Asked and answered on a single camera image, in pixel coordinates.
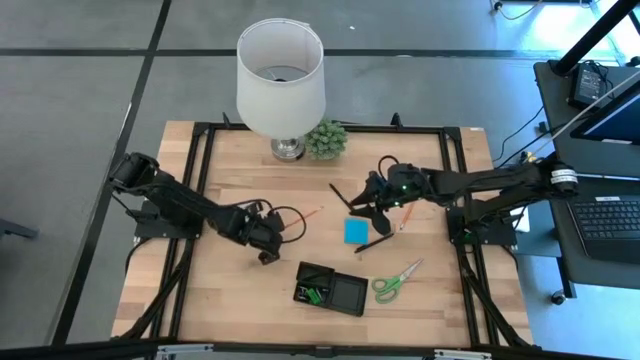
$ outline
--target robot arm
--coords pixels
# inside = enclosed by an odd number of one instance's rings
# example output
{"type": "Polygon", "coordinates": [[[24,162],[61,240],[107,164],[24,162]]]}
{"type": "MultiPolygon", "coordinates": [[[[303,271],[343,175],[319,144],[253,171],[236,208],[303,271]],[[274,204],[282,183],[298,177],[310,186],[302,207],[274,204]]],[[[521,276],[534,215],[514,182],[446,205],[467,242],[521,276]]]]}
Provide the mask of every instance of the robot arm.
{"type": "Polygon", "coordinates": [[[464,209],[465,225],[473,227],[487,217],[544,199],[565,199],[577,195],[575,171],[557,160],[545,159],[505,169],[458,173],[399,163],[389,167],[387,178],[369,173],[365,190],[349,206],[351,215],[372,220],[381,234],[391,231],[383,212],[425,199],[440,206],[454,206],[461,196],[502,190],[488,201],[472,200],[464,209]]]}
{"type": "Polygon", "coordinates": [[[205,219],[219,235],[261,250],[258,259],[263,265],[280,258],[282,218],[273,210],[260,215],[260,200],[246,202],[250,204],[246,208],[216,204],[177,182],[160,170],[155,159],[140,153],[125,155],[109,182],[118,193],[144,196],[158,207],[160,217],[175,226],[205,219]]]}

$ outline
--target black box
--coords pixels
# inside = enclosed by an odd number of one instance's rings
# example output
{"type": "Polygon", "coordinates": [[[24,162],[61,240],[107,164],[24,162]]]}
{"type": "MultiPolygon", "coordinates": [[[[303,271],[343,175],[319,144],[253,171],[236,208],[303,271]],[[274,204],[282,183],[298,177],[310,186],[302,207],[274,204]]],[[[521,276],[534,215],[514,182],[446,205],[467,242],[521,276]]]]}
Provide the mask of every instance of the black box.
{"type": "MultiPolygon", "coordinates": [[[[571,90],[567,103],[577,109],[584,110],[607,92],[607,83],[598,73],[598,65],[580,63],[571,77],[571,90]]],[[[604,106],[606,101],[591,108],[596,111],[604,106]]]]}
{"type": "Polygon", "coordinates": [[[300,262],[293,300],[345,314],[362,316],[369,280],[335,272],[334,269],[300,262]],[[321,301],[313,304],[306,291],[312,289],[321,301]]]}

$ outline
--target gray floor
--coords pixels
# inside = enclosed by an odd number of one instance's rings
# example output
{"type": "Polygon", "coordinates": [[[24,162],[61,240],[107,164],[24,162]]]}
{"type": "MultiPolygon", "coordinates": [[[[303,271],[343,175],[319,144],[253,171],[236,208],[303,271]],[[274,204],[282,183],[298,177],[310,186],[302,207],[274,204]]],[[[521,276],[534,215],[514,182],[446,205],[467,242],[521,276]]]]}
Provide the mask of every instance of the gray floor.
{"type": "MultiPolygon", "coordinates": [[[[146,48],[161,3],[0,0],[0,48],[146,48]]],[[[505,11],[528,6],[508,4],[505,11]]],[[[246,26],[275,16],[310,22],[331,49],[518,51],[516,59],[326,59],[328,116],[383,124],[397,111],[407,124],[480,126],[494,156],[541,106],[531,57],[561,53],[595,21],[590,9],[567,4],[544,4],[506,21],[489,14],[488,2],[473,0],[174,0],[160,48],[234,48],[246,26]]],[[[592,56],[616,59],[607,40],[592,56]]],[[[140,57],[0,57],[0,217],[40,229],[33,241],[0,242],[2,348],[47,339],[141,64],[140,57]]],[[[155,153],[167,120],[220,121],[226,111],[239,121],[235,66],[233,57],[156,58],[128,150],[155,153]]],[[[506,153],[534,136],[530,126],[506,153]]],[[[133,227],[110,207],[70,341],[108,338],[133,227]]],[[[560,287],[555,261],[520,263],[537,344],[640,357],[640,325],[633,321],[640,318],[639,291],[578,286],[578,299],[554,307],[547,296],[560,287]]]]}

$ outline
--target laptop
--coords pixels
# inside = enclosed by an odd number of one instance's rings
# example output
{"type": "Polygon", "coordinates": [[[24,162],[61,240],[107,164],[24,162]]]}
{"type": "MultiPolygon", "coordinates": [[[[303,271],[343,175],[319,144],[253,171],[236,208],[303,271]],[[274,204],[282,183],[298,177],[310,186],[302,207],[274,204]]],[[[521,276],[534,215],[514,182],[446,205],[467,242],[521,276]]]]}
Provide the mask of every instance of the laptop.
{"type": "MultiPolygon", "coordinates": [[[[640,81],[603,106],[570,134],[572,138],[640,145],[640,81]]],[[[585,253],[594,259],[640,264],[640,157],[635,164],[613,156],[603,168],[614,174],[581,174],[580,195],[568,202],[585,253]],[[630,176],[623,176],[629,168],[630,176]]]]}

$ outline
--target white lampshade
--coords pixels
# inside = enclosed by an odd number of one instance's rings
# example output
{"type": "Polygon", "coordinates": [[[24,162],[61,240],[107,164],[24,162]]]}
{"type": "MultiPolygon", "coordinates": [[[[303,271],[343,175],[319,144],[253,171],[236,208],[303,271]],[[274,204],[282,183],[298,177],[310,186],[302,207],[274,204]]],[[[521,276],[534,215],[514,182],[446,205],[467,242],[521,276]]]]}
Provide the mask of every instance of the white lampshade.
{"type": "Polygon", "coordinates": [[[267,19],[251,25],[238,40],[236,101],[242,121],[276,140],[311,131],[326,107],[323,61],[322,42],[308,24],[267,19]]]}

